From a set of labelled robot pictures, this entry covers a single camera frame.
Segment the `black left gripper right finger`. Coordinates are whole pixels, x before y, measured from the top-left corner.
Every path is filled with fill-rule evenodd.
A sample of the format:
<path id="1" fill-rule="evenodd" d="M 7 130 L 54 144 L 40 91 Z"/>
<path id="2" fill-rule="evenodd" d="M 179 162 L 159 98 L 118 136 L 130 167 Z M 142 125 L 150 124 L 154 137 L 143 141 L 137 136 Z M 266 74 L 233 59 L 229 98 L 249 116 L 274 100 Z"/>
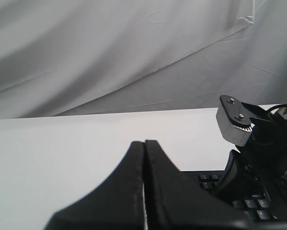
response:
<path id="1" fill-rule="evenodd" d="M 255 230 L 241 211 L 182 175 L 156 140 L 145 141 L 144 195 L 150 230 Z"/>

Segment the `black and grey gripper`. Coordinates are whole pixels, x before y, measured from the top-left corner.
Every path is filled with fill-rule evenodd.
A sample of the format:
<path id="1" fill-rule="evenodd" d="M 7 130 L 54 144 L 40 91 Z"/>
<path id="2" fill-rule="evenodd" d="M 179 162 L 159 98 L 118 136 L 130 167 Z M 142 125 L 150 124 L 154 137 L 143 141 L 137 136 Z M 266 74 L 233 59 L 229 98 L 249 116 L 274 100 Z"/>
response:
<path id="1" fill-rule="evenodd" d="M 259 194 L 261 184 L 252 167 L 279 177 L 287 171 L 287 102 L 267 110 L 222 95 L 216 120 L 223 138 L 240 151 L 231 150 L 224 173 L 214 188 L 219 199 L 242 199 Z M 270 213 L 287 218 L 287 182 L 263 182 Z"/>

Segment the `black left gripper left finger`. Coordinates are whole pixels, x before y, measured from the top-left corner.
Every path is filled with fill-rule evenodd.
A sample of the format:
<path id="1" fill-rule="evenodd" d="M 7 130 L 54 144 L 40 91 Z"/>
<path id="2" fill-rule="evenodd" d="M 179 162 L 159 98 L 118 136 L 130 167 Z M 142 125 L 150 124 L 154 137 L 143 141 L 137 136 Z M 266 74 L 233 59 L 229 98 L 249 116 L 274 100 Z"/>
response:
<path id="1" fill-rule="evenodd" d="M 85 197 L 56 212 L 47 230 L 143 230 L 144 144 L 134 141 L 114 171 Z"/>

